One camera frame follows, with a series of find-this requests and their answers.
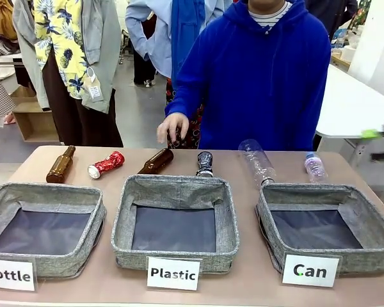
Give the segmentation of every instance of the hand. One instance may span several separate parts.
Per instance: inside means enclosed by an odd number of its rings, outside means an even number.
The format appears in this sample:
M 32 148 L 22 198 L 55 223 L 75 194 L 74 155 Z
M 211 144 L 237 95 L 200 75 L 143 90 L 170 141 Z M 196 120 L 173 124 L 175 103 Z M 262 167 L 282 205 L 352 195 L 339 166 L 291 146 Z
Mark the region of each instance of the hand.
M 169 135 L 171 137 L 171 142 L 175 142 L 177 140 L 177 127 L 180 128 L 180 138 L 184 139 L 186 136 L 186 132 L 189 128 L 189 120 L 182 113 L 172 113 L 168 115 L 162 124 L 158 126 L 157 129 L 157 138 L 158 142 L 164 143 L 166 140 L 167 132 L 169 131 Z

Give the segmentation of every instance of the brown table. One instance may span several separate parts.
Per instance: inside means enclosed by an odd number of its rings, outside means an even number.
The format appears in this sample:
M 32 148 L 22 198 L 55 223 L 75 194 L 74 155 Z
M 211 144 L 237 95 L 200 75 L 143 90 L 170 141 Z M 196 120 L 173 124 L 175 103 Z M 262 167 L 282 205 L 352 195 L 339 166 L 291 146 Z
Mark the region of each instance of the brown table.
M 10 181 L 44 182 L 55 158 L 65 147 L 38 148 L 14 173 Z M 262 306 L 378 306 L 384 305 L 384 275 L 340 278 L 334 288 L 295 287 L 281 284 L 281 276 L 270 261 L 259 231 L 254 206 L 258 192 L 249 170 L 237 152 L 213 151 L 213 170 L 232 187 L 238 215 L 241 245 L 229 274 L 205 275 L 197 292 L 152 290 L 146 272 L 120 269 L 110 246 L 116 206 L 125 179 L 141 169 L 154 149 L 123 149 L 125 164 L 120 169 L 92 180 L 87 166 L 112 152 L 112 148 L 77 148 L 68 184 L 98 187 L 104 191 L 108 210 L 99 245 L 82 275 L 65 281 L 40 282 L 37 293 L 0 290 L 0 300 L 49 303 L 162 303 Z M 164 174 L 194 175 L 196 150 L 176 150 Z M 280 182 L 306 182 L 304 153 L 270 152 Z M 321 153 L 330 182 L 351 184 L 363 191 L 384 215 L 384 205 L 365 182 L 336 153 Z

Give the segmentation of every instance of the clothing tag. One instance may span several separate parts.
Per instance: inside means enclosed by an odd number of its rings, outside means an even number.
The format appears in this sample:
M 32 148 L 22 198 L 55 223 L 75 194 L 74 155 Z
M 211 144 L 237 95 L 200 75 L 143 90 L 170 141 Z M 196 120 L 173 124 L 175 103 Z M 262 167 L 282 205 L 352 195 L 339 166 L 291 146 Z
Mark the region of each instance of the clothing tag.
M 86 76 L 84 77 L 84 89 L 90 95 L 92 102 L 104 100 L 100 81 L 91 67 L 88 67 Z
M 149 257 L 147 286 L 196 291 L 199 267 L 199 261 Z
M 287 255 L 283 283 L 333 287 L 340 258 Z
M 35 291 L 35 280 L 31 262 L 0 260 L 0 288 Z

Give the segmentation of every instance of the brown pants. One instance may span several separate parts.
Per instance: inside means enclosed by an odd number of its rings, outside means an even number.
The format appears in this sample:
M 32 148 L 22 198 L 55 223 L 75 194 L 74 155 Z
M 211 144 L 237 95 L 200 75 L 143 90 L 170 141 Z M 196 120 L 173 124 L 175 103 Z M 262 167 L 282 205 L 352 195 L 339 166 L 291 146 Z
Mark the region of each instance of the brown pants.
M 108 114 L 83 107 L 81 100 L 69 95 L 58 72 L 54 49 L 43 68 L 43 82 L 61 142 L 76 146 L 124 147 L 115 122 L 114 89 Z

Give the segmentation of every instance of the brown glass bottle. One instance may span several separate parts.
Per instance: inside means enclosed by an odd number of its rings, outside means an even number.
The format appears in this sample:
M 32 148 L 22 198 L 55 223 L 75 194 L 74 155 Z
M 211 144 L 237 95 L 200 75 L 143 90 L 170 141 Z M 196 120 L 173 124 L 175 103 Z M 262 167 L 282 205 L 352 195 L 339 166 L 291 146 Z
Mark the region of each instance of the brown glass bottle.
M 74 155 L 75 146 L 68 146 L 65 153 L 59 156 L 54 162 L 54 165 L 47 174 L 46 181 L 50 184 L 63 184 L 68 171 L 71 168 L 72 156 Z
M 164 148 L 155 156 L 145 162 L 138 174 L 158 174 L 169 162 L 173 160 L 173 152 Z

